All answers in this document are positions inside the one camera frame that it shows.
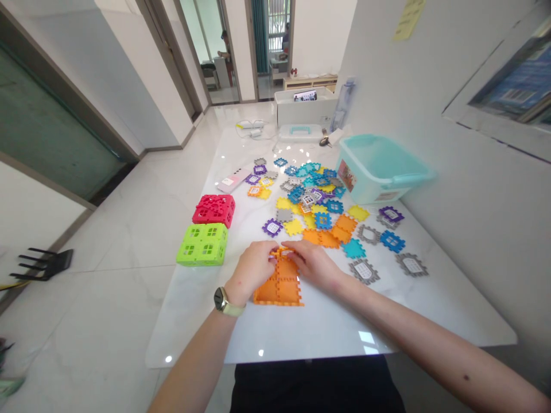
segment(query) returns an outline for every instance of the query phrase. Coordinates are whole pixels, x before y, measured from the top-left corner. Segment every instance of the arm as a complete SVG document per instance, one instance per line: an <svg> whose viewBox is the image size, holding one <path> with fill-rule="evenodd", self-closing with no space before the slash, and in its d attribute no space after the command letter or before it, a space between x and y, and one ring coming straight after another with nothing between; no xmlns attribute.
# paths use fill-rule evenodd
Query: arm
<svg viewBox="0 0 551 413"><path fill-rule="evenodd" d="M229 302L244 307L254 290L273 274L275 265L269 253L277 247L275 241L263 241L252 243L245 250L224 287ZM224 365L236 321L216 309L211 311L170 370L149 413L205 411Z"/></svg>
<svg viewBox="0 0 551 413"><path fill-rule="evenodd" d="M342 272L308 241L286 241L303 276L386 334L423 370L475 411L549 412L551 401L484 350Z"/></svg>

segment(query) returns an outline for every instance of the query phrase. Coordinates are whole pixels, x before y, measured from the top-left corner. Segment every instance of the white marble tabletop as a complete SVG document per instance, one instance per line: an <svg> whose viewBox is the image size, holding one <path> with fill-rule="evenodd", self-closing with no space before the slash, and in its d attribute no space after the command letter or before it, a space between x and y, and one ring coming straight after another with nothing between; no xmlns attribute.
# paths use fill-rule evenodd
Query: white marble tabletop
<svg viewBox="0 0 551 413"><path fill-rule="evenodd" d="M265 137L274 131L266 127ZM273 161L282 157L290 165L320 162L334 169L339 147L317 144L276 144L276 139L254 141L240 138L233 128L223 131L211 165L203 194L219 193L216 185L237 168L253 168L253 161L264 157L268 170L279 171L266 201L247 196L250 187L242 183L233 193L236 202L229 230L226 258L221 267L182 267L174 271L159 318L146 353L150 368L169 367L191 340L214 306L213 294L231 276L240 254L256 240L271 239L262 231L269 218L275 218L276 201L286 196L280 185L288 178L284 167ZM354 203L347 192L341 199L345 211ZM376 221L378 208L387 204L364 205L372 212L366 225L384 231ZM392 205L404 216L396 234L406 240L402 252L416 254L427 267L429 276L412 278L404 274L395 254L382 244L362 241L367 258L378 271L380 280L370 287L453 331L477 346L515 344L517 336L506 321L486 301L467 277L451 261L401 202ZM181 229L182 237L185 228ZM282 242L301 239L284 231L275 238ZM350 274L342 248L327 249L339 267ZM250 302L239 318L226 354L226 363L313 359L395 352L393 344L366 320L306 280L300 283L304 307L260 306Z"/></svg>

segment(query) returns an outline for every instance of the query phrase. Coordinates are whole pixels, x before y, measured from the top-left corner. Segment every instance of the paper note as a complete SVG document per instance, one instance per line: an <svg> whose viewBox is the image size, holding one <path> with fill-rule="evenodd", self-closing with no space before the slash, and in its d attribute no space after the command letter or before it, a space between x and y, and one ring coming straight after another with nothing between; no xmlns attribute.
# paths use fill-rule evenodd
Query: paper note
<svg viewBox="0 0 551 413"><path fill-rule="evenodd" d="M396 32L394 33L392 40L406 40L412 35L413 29L421 17L424 7L425 0L408 0L406 2L402 17L400 18L400 22L398 23L398 27L396 28Z"/></svg>

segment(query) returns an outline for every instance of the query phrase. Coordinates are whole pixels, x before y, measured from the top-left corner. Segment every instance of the teal plastic storage box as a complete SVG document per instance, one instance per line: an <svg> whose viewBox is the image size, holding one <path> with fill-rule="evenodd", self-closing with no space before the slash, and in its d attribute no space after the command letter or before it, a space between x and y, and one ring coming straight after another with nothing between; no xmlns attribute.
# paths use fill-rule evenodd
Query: teal plastic storage box
<svg viewBox="0 0 551 413"><path fill-rule="evenodd" d="M358 204L395 201L436 176L398 144L375 135L341 140L337 171Z"/></svg>

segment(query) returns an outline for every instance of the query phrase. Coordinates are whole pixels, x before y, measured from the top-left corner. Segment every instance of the phone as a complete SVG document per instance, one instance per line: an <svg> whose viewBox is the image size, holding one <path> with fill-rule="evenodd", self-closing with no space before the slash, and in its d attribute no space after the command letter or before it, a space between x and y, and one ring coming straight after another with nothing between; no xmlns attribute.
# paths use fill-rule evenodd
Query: phone
<svg viewBox="0 0 551 413"><path fill-rule="evenodd" d="M222 182L218 184L217 188L224 193L231 193L235 188L239 186L241 182L245 180L246 177L248 177L252 173L253 171L251 171L250 169L239 168L237 171L232 173L232 175L228 176L225 179L222 179Z"/></svg>
<svg viewBox="0 0 551 413"><path fill-rule="evenodd" d="M299 92L293 95L295 102L307 102L309 100L317 100L317 92L315 90Z"/></svg>

